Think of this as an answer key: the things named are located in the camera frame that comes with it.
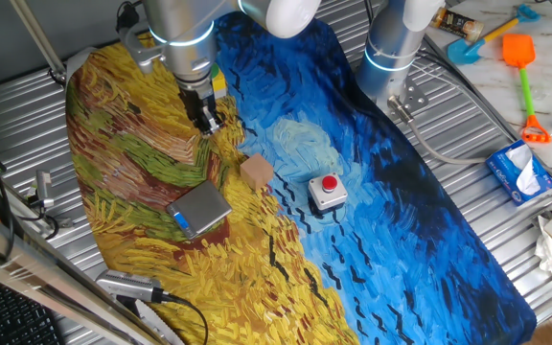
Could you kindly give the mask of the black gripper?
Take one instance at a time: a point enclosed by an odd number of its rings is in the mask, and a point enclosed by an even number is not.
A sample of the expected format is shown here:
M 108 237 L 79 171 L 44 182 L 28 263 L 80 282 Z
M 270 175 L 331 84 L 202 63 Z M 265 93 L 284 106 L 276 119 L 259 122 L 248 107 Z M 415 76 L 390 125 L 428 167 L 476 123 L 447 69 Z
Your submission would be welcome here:
M 201 96 L 195 90 L 182 88 L 179 96 L 185 105 L 189 119 L 201 120 L 203 136 L 212 136 L 222 128 L 223 122 L 217 114 L 216 100 L 213 95 Z

